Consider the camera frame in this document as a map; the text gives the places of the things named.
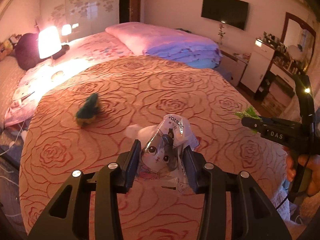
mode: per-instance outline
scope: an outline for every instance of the silver screw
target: silver screw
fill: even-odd
[[[206,163],[204,165],[204,167],[207,169],[207,170],[212,170],[214,168],[214,165],[212,163]]]
[[[80,175],[81,175],[81,171],[74,171],[72,173],[72,176],[74,176],[74,177],[79,177]]]
[[[241,171],[240,175],[243,178],[248,178],[249,177],[249,173],[247,173],[246,171]]]
[[[118,167],[118,164],[116,164],[116,163],[110,163],[110,164],[108,165],[108,168],[111,169],[111,170],[114,170],[114,169],[116,169],[117,167]]]

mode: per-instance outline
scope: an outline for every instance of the bed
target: bed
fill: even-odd
[[[21,125],[28,129],[46,92],[90,66],[124,56],[154,55],[195,68],[214,68],[221,58],[217,44],[210,39],[143,23],[114,25],[69,45],[70,50],[53,66],[50,59],[46,60],[28,70],[20,80],[4,117],[4,126],[12,134],[16,135]],[[58,71],[63,71],[64,76],[53,81],[52,75]]]
[[[101,113],[81,129],[75,113],[94,92],[99,94]],[[73,170],[94,172],[115,161],[133,143],[124,135],[127,126],[156,125],[170,113],[189,120],[200,143],[196,151],[207,161],[228,172],[247,170],[274,205],[279,204],[285,197],[281,185],[286,153],[241,125],[234,112],[248,106],[216,71],[159,57],[123,57],[75,75],[42,97],[29,126],[20,166],[20,204],[27,232]],[[118,196],[124,239],[196,239],[203,196],[187,190],[179,197],[136,179],[129,194]],[[289,223],[288,202],[280,213]],[[230,213],[227,223],[230,228]]]

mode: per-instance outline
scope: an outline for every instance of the packaged cotton tissue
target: packaged cotton tissue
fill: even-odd
[[[142,145],[137,177],[152,186],[161,186],[182,193],[188,179],[182,163],[183,149],[199,145],[188,120],[176,114],[163,118],[158,126],[127,127],[126,135],[139,139]]]

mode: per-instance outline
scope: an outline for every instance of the wall-mounted flat screen tv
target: wall-mounted flat screen tv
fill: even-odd
[[[245,29],[249,3],[240,0],[203,0],[201,17]]]

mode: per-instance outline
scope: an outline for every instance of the person's arm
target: person's arm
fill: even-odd
[[[286,164],[287,164],[287,179],[292,182],[295,175],[296,170],[293,168],[294,161],[290,156],[290,149],[284,147],[284,150],[288,153]],[[304,166],[307,162],[308,155],[301,155],[298,159],[300,165]],[[309,196],[313,196],[320,191],[320,155],[313,155],[310,157],[307,168],[312,170],[312,179],[309,184],[307,194]]]

